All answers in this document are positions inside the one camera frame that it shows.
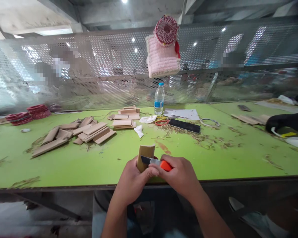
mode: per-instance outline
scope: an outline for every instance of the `green table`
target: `green table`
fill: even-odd
[[[68,144],[34,159],[31,159],[32,143],[41,141],[53,127],[87,116],[111,125],[105,116],[111,110],[52,115],[16,127],[0,125],[0,189],[95,189],[115,185],[126,162],[138,154],[139,145],[154,143],[157,157],[168,153],[190,160],[202,182],[297,177],[298,152],[292,146],[230,116],[285,112],[248,102],[243,104],[253,112],[246,113],[237,109],[238,104],[241,103],[168,106],[196,109],[201,118],[211,118],[221,124],[219,129],[201,126],[202,135],[197,138],[171,131],[167,134],[154,124],[142,124],[142,139],[133,129],[118,130],[101,145],[76,145],[73,138]],[[153,114],[153,108],[141,108],[141,112]],[[24,128],[31,131],[21,133]],[[150,183],[163,181],[154,178]]]

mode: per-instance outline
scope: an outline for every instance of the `ceiling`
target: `ceiling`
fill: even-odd
[[[179,24],[293,16],[298,0],[5,0],[0,39],[149,27],[164,14]]]

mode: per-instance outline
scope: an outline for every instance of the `left hand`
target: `left hand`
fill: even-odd
[[[159,171],[153,167],[140,173],[137,169],[137,158],[138,156],[127,162],[113,195],[113,198],[118,199],[124,206],[136,201],[146,182],[159,175]]]

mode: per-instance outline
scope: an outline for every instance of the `black cloth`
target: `black cloth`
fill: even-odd
[[[291,127],[298,131],[298,113],[272,116],[266,123],[266,130],[272,133],[273,127],[275,127],[275,132],[282,127]]]

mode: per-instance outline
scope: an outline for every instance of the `plastic bottle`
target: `plastic bottle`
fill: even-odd
[[[161,115],[163,112],[163,102],[165,100],[165,90],[163,88],[164,83],[159,83],[159,86],[155,93],[155,114]]]

